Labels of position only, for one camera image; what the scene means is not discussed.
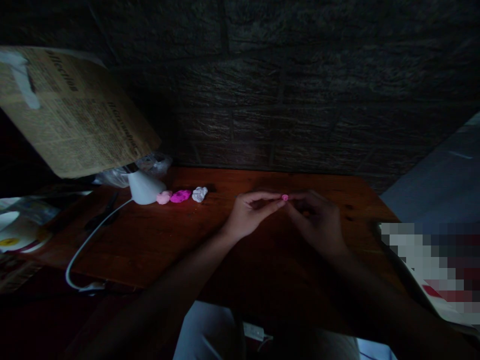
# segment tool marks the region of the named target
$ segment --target white pants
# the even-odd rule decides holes
[[[355,337],[298,329],[273,340],[272,359],[360,358]],[[195,301],[186,314],[173,360],[245,359],[242,322],[227,307]]]

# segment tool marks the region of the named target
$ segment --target wooden table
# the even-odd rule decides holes
[[[112,225],[94,236],[73,271],[147,287],[224,223],[237,194],[258,188],[281,193],[314,189],[338,204],[348,247],[374,272],[405,291],[373,232],[376,221],[398,219],[359,177],[174,167],[164,181],[173,191],[206,186],[209,193],[202,203],[192,199],[166,205],[129,203]],[[102,186],[81,200],[56,221],[65,226],[49,243],[22,256],[65,269],[88,236],[84,225],[104,210],[115,191]],[[130,190],[122,189],[115,205],[129,198]],[[344,309],[355,307],[339,293],[341,288],[335,274],[305,244],[281,209],[233,248],[200,300],[244,314],[358,333],[341,315],[342,302]]]

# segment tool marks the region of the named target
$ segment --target light pink clay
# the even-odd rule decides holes
[[[171,197],[172,197],[172,192],[165,190],[156,195],[156,202],[159,203],[160,205],[165,205],[170,201]]]
[[[171,196],[170,201],[172,203],[181,203],[187,200],[191,194],[190,190],[179,190]]]

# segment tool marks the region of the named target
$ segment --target tape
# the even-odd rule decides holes
[[[18,52],[0,51],[0,62],[10,65],[13,78],[30,109],[40,109],[40,101],[32,90],[27,64],[29,61]]]

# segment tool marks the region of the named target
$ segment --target lamp cord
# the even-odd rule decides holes
[[[90,239],[95,235],[95,233],[97,232],[98,229],[100,229],[100,227],[104,224],[104,222],[106,222],[113,214],[115,214],[118,210],[120,210],[121,208],[123,208],[125,205],[127,205],[129,202],[131,202],[133,199],[131,198],[130,200],[124,202],[122,205],[120,205],[119,207],[117,207],[115,210],[113,210],[110,214],[108,214],[108,216],[106,218],[104,218],[102,220],[102,222],[100,224],[98,224],[98,226],[95,228],[95,230],[92,231],[92,233],[86,238],[86,240],[84,241],[84,243],[82,244],[82,246],[80,246],[80,248],[76,251],[75,255],[73,255],[73,257],[71,258],[70,260],[70,263],[68,264],[68,266],[66,267],[66,271],[65,271],[65,280],[66,280],[66,283],[71,287],[71,288],[74,288],[78,291],[87,291],[87,290],[101,290],[101,289],[104,289],[105,287],[103,285],[95,285],[94,283],[91,283],[90,285],[88,286],[84,286],[84,287],[80,287],[80,286],[77,286],[75,285],[72,280],[70,279],[70,270],[72,269],[72,266],[75,262],[75,260],[77,259],[77,257],[79,256],[79,254],[82,252],[82,250],[84,249],[85,245],[87,245],[87,243],[90,241]]]

